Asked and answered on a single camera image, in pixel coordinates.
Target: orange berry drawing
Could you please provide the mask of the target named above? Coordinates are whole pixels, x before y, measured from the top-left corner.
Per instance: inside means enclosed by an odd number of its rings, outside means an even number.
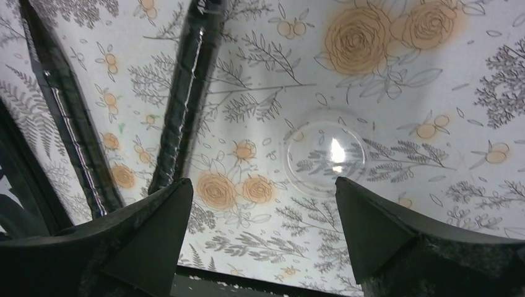
[[[133,16],[139,17],[140,19],[147,18],[150,24],[155,26],[155,23],[153,22],[153,20],[157,18],[155,0],[139,0],[139,5],[135,8]]]
[[[156,125],[158,118],[160,118],[160,116],[157,116],[156,114],[148,114],[145,120],[141,122],[141,124],[146,126],[146,130],[149,130],[149,129],[161,130],[161,128]]]
[[[110,123],[113,123],[113,121],[116,120],[116,116],[118,115],[118,97],[110,93],[109,88],[102,89],[97,84],[95,84],[95,88],[99,94],[98,101],[95,104],[108,109]]]
[[[135,140],[133,141],[135,144],[133,146],[133,149],[138,154],[139,160],[144,164],[149,164],[150,166],[155,166],[155,162],[153,161],[153,152],[156,151],[156,148],[148,147],[144,148],[142,146],[142,141],[139,138],[138,135],[135,136]]]
[[[104,147],[108,150],[118,150],[118,138],[113,133],[106,133],[102,135]]]
[[[449,134],[445,126],[450,123],[450,118],[443,114],[440,114],[433,118],[432,121],[432,110],[429,112],[427,117],[422,123],[410,123],[399,127],[397,130],[410,130],[409,135],[416,134],[421,139],[431,139],[438,132]]]
[[[298,17],[294,18],[293,21],[286,19],[286,12],[281,4],[279,4],[280,17],[273,17],[268,20],[269,23],[277,24],[277,33],[286,37],[289,40],[293,40],[296,37],[303,36],[306,34],[306,28],[315,28],[314,25],[308,22],[304,22],[304,19],[308,16],[310,10],[305,9]]]
[[[492,144],[488,141],[488,149],[486,152],[473,150],[471,153],[483,156],[478,162],[472,165],[469,169],[473,170],[479,166],[488,163],[491,165],[497,165],[503,163],[508,158],[510,153],[510,147],[504,142],[497,142]]]
[[[108,77],[115,82],[114,75],[118,73],[117,58],[111,52],[113,51],[113,45],[108,45],[104,48],[99,42],[97,42],[98,50],[104,58],[98,58],[95,62],[99,64],[105,64],[108,71]]]

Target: floral wallpaper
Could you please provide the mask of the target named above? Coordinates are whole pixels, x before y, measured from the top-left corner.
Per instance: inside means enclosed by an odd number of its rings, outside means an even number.
[[[32,2],[77,74],[125,204],[142,199],[189,1]],[[73,221],[86,222],[17,1],[0,7],[0,95]],[[302,192],[290,172],[344,172],[442,222],[525,239],[524,3],[228,0],[222,29],[188,160],[181,265],[361,296],[335,198]],[[331,158],[327,131],[306,132],[316,110],[359,135],[342,151],[362,149],[362,167]]]

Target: leaf sketch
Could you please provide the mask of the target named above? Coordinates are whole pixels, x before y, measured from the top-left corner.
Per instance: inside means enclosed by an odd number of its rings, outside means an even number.
[[[501,32],[496,30],[487,30],[487,35],[490,37],[500,37],[502,36]]]
[[[525,240],[525,228],[520,227],[510,227],[504,228],[505,235],[509,238]]]
[[[153,64],[131,66],[131,83],[135,97],[161,107],[168,99],[175,61],[164,53],[152,56]]]
[[[0,48],[12,41],[25,41],[25,36],[11,25],[11,21],[0,15]]]
[[[281,227],[292,232],[292,236],[301,236],[310,229],[317,229],[325,242],[338,243],[342,231],[339,230],[339,212],[332,201],[318,202],[314,198],[290,198],[297,206],[307,211],[307,217],[314,223],[303,218],[303,213],[289,205],[276,208],[276,213],[285,218]]]
[[[296,163],[295,172],[309,171],[308,175],[322,173],[325,176],[332,176],[332,179],[336,179],[338,176],[350,176],[362,167],[363,152],[356,143],[352,143],[350,148],[345,148],[344,152],[351,154],[352,158],[348,161],[334,162],[331,153],[327,150],[313,150],[308,153],[307,159],[299,160]]]
[[[454,206],[447,211],[447,224],[459,228],[479,231],[481,229],[499,230],[498,224],[503,221],[501,217],[489,217],[488,214],[476,215],[471,217],[472,213],[469,209],[460,209],[459,206]]]
[[[382,74],[371,73],[368,75],[348,77],[339,82],[336,87],[347,88],[347,90],[356,86],[363,87],[359,97],[368,98],[374,96],[379,103],[385,96],[392,100],[397,99],[405,87],[419,88],[430,84],[443,72],[442,69],[431,68],[408,76],[407,69],[394,70],[396,64],[403,65],[404,63],[407,63],[406,59],[400,59],[395,64],[388,66]]]
[[[182,3],[179,2],[177,4],[177,10],[173,11],[171,20],[166,25],[161,26],[154,37],[144,36],[144,38],[157,40],[171,40],[175,41],[175,43],[178,44],[180,37],[180,29],[182,28],[184,22],[184,15],[184,7]]]
[[[56,27],[58,14],[67,22],[71,19],[79,27],[95,28],[95,22],[101,21],[100,8],[104,7],[112,17],[118,16],[118,0],[69,0],[69,1],[31,1],[38,15],[46,24]]]
[[[189,245],[189,248],[191,249],[191,260],[187,259],[184,256],[184,254],[180,254],[178,265],[202,269],[202,270],[209,270],[213,272],[217,271],[217,267],[215,266],[215,260],[213,259],[213,257],[211,257],[208,266],[204,266],[204,263],[201,257],[199,256],[199,254],[197,253],[197,250],[195,249],[195,247],[192,244],[188,244],[188,245]]]
[[[331,243],[322,243],[317,251],[323,262],[314,263],[313,266],[321,273],[332,270],[342,271],[350,266],[350,256],[346,246],[334,247]]]
[[[463,13],[469,16],[483,16],[485,15],[485,8],[482,5],[483,1],[477,0],[463,4]]]
[[[281,227],[291,231],[292,236],[302,236],[311,229],[318,231],[323,240],[323,244],[317,249],[320,253],[322,262],[314,263],[314,267],[321,273],[331,270],[341,271],[350,264],[348,249],[344,243],[341,228],[341,221],[337,205],[334,201],[318,202],[314,198],[297,199],[290,198],[298,207],[306,211],[308,220],[303,213],[294,207],[286,205],[284,208],[276,208],[276,213],[285,220]]]
[[[224,22],[239,20],[240,16],[243,16],[246,21],[256,20],[263,14],[268,15],[273,12],[271,6],[272,4],[266,4],[264,0],[231,0],[224,12]]]
[[[520,13],[512,22],[512,27],[516,28],[525,23],[525,12]]]
[[[46,176],[50,180],[53,189],[62,198],[60,201],[64,204],[66,211],[69,214],[76,214],[81,217],[83,222],[91,221],[91,211],[87,206],[85,196],[79,193],[72,193],[71,184],[74,178],[67,168],[59,163],[44,164],[43,166]]]
[[[399,183],[414,177],[412,169],[419,166],[431,166],[447,170],[443,161],[448,154],[430,144],[416,144],[414,142],[399,140],[399,146],[387,148],[375,141],[364,139],[370,148],[371,162],[380,162],[370,169],[368,181],[384,181],[390,179],[391,183]]]
[[[303,254],[308,250],[307,248],[275,236],[263,239],[250,232],[243,232],[235,240],[236,242],[232,242],[225,236],[214,236],[211,241],[206,241],[206,249],[213,249],[214,252],[223,251],[232,257],[248,255],[256,261],[269,261],[273,264],[285,262],[286,256],[307,259]]]
[[[266,99],[258,102],[252,94],[242,94],[239,99],[232,99],[225,106],[223,113],[226,114],[225,120],[232,122],[244,122],[246,119],[254,117],[257,121],[267,121],[275,119],[281,110],[281,104],[277,101],[277,94],[282,90],[275,91]]]
[[[488,126],[497,129],[525,114],[525,38],[515,48],[499,47],[486,63],[497,73],[481,78],[474,105],[487,108]]]
[[[257,20],[264,15],[268,15],[274,10],[272,4],[266,4],[264,0],[230,0],[224,12],[224,21],[221,24],[221,35],[224,42],[237,42],[237,36],[232,34],[228,23],[240,20],[244,17],[245,21],[250,19]]]
[[[500,194],[497,191],[493,191],[491,194],[488,194],[484,187],[477,187],[467,181],[460,181],[451,185],[445,192],[445,195],[452,198],[454,202],[461,204],[470,204],[471,201],[476,201],[475,207],[477,209],[490,208],[499,210],[501,208],[510,208],[512,203],[525,202],[525,187],[521,182],[505,181],[499,187],[505,190],[504,193]]]
[[[254,31],[251,32],[251,36],[246,34],[242,40],[248,47],[249,53],[246,54],[241,48],[239,48],[237,56],[242,61],[248,62],[249,67],[254,67],[262,63],[265,65],[266,70],[275,71],[276,73],[286,72],[293,81],[298,85],[301,85],[301,83],[295,78],[295,73],[293,71],[301,63],[301,58],[297,58],[293,62],[290,62],[289,58],[292,54],[291,49],[284,53],[284,49],[280,43],[275,44],[273,41],[266,41],[262,34],[257,36]]]
[[[20,92],[18,87],[1,81],[5,104],[16,119],[33,152],[37,153],[39,143],[44,148],[48,158],[51,157],[51,146],[55,143],[58,152],[65,156],[66,151],[56,129],[54,121],[48,116],[48,107],[42,97],[38,82],[33,77],[6,65],[24,83],[30,93]]]
[[[217,76],[212,77],[211,81],[224,82],[226,84],[234,85],[249,90],[249,87],[252,84],[251,82],[249,82],[251,76],[243,76],[242,65],[235,67],[233,65],[233,60],[226,62],[221,60],[220,58],[217,58],[214,65],[215,69],[217,70]]]
[[[213,230],[216,224],[217,218],[211,210],[205,210],[195,201],[192,203],[188,220],[188,232],[190,234],[203,233],[206,227]]]

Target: grey branch drawing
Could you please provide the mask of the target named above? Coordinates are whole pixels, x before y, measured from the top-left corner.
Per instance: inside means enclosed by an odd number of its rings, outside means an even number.
[[[278,89],[260,102],[250,93],[242,94],[239,99],[230,100],[230,103],[223,110],[223,113],[226,114],[225,120],[230,123],[238,123],[244,122],[251,117],[262,122],[275,119],[282,108],[279,101],[277,101],[277,94],[281,90],[282,88]]]
[[[215,252],[223,251],[232,257],[248,255],[256,261],[269,261],[273,264],[286,261],[285,256],[307,259],[303,254],[307,248],[290,240],[274,236],[266,240],[249,232],[243,232],[235,240],[238,242],[233,243],[225,236],[214,236],[211,241],[206,242],[206,249],[213,249]]]
[[[182,3],[177,4],[177,9],[173,11],[173,16],[171,20],[166,24],[160,27],[156,36],[144,38],[148,39],[158,39],[158,40],[171,40],[175,41],[176,44],[179,42],[180,29],[184,22],[184,7]]]
[[[322,201],[319,203],[314,198],[291,200],[301,209],[306,210],[308,222],[303,218],[303,213],[289,205],[284,208],[276,208],[276,212],[285,218],[282,227],[292,232],[292,236],[302,236],[311,229],[318,231],[323,243],[317,249],[322,262],[314,263],[314,267],[321,273],[331,270],[341,271],[350,265],[348,248],[342,241],[341,221],[339,212],[333,201]]]
[[[224,12],[224,22],[221,26],[221,35],[224,42],[237,42],[238,38],[228,28],[228,23],[244,17],[246,21],[257,20],[264,15],[274,11],[272,4],[266,4],[264,0],[230,0]]]
[[[249,90],[249,87],[252,85],[250,82],[251,76],[243,76],[243,66],[234,66],[232,59],[226,62],[221,60],[221,58],[217,58],[214,66],[217,76],[211,78],[212,82],[224,82],[245,90]]]
[[[34,152],[37,152],[41,141],[48,158],[50,158],[51,146],[54,142],[58,152],[65,156],[65,148],[54,121],[50,118],[48,107],[36,79],[9,65],[6,67],[16,74],[30,92],[22,92],[17,86],[9,82],[0,82],[0,91],[6,100],[5,104],[17,121],[29,146]]]
[[[521,182],[505,181],[499,187],[504,190],[503,193],[492,191],[488,194],[484,187],[477,187],[467,181],[461,181],[450,186],[445,194],[455,202],[462,204],[475,201],[477,209],[508,209],[512,203],[525,203],[525,187]]]
[[[188,220],[188,232],[190,234],[203,233],[206,227],[215,229],[216,217],[211,210],[205,210],[196,202],[193,202]]]
[[[290,62],[289,58],[292,55],[291,49],[284,52],[281,44],[275,44],[273,41],[266,41],[262,34],[257,37],[257,34],[255,34],[254,31],[251,32],[251,36],[246,34],[242,40],[245,42],[249,53],[246,54],[241,48],[239,48],[237,56],[242,61],[248,62],[249,67],[263,64],[268,71],[275,71],[276,73],[286,72],[293,81],[298,85],[301,85],[296,79],[293,71],[301,63],[301,58],[297,58],[293,62]]]
[[[11,21],[0,15],[0,48],[3,48],[12,41],[25,41],[25,36],[21,30],[13,28]]]
[[[185,258],[184,254],[180,254],[178,261],[179,265],[202,270],[209,270],[213,272],[217,271],[217,267],[215,266],[215,260],[213,259],[213,257],[211,257],[208,266],[205,266],[195,247],[193,247],[192,244],[189,244],[189,248],[191,249],[191,260]]]
[[[491,78],[481,78],[482,87],[474,105],[487,109],[488,126],[497,129],[525,114],[525,38],[510,48],[503,45],[486,60]]]
[[[133,92],[142,101],[160,107],[168,99],[171,77],[175,61],[169,55],[160,53],[152,56],[153,64],[146,66],[131,66]]]
[[[104,7],[112,17],[118,16],[118,0],[68,0],[68,1],[40,1],[31,0],[33,7],[47,25],[56,27],[56,19],[61,14],[64,20],[71,19],[79,27],[95,28],[95,22],[101,21],[100,8]]]
[[[375,141],[364,139],[370,147],[371,162],[381,162],[370,169],[368,181],[384,181],[399,183],[414,177],[413,168],[419,166],[437,167],[447,170],[454,168],[445,166],[443,161],[448,154],[430,144],[416,144],[410,141],[399,140],[397,147],[385,147]]]
[[[363,159],[363,153],[358,144],[352,143],[351,148],[345,148],[345,153],[352,156],[352,161],[344,161],[335,163],[332,160],[331,153],[326,150],[313,150],[309,152],[307,159],[300,160],[296,163],[297,169],[295,172],[301,173],[309,171],[309,175],[322,173],[325,176],[332,176],[336,179],[338,176],[349,176],[354,171],[362,168],[362,163],[358,160]]]
[[[158,30],[154,37],[144,36],[147,39],[157,40],[171,40],[175,43],[179,41],[180,29],[185,18],[184,5],[177,4],[177,9],[173,11],[171,21],[163,25]],[[227,28],[228,22],[239,20],[240,16],[244,16],[246,20],[262,17],[263,14],[268,15],[272,12],[271,4],[266,4],[264,0],[231,0],[228,2],[228,7],[224,13],[224,21],[221,24],[221,36],[224,42],[237,42],[237,36],[231,33]]]
[[[459,228],[480,231],[483,229],[499,230],[497,225],[503,221],[501,217],[489,217],[488,214],[476,215],[474,219],[471,217],[471,210],[460,209],[458,206],[454,206],[451,210],[447,211],[447,224],[453,225]]]
[[[49,178],[53,189],[62,198],[61,202],[64,204],[68,213],[75,213],[79,215],[84,222],[91,221],[91,212],[86,204],[85,196],[82,194],[71,193],[71,182],[74,179],[68,170],[60,164],[45,164],[44,172]]]

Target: orange flower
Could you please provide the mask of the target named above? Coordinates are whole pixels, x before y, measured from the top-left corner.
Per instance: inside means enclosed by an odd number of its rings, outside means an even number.
[[[395,39],[406,46],[428,50],[445,42],[454,27],[457,4],[453,0],[422,0],[391,26]]]
[[[119,147],[118,138],[113,133],[106,133],[103,136],[104,146],[109,150],[116,150]]]
[[[240,161],[248,161],[255,157],[256,152],[257,148],[255,147],[255,144],[248,139],[245,139],[236,144],[233,154]]]
[[[368,74],[386,63],[390,20],[373,5],[346,9],[331,24],[324,45],[341,74]]]
[[[133,172],[125,165],[116,165],[112,167],[111,173],[116,184],[125,189],[130,189],[135,185],[135,176]]]
[[[235,186],[221,174],[204,173],[197,183],[197,194],[213,209],[229,210],[235,203]]]
[[[275,194],[273,185],[262,176],[248,178],[244,181],[242,189],[243,197],[246,200],[257,204],[263,204],[270,201]]]

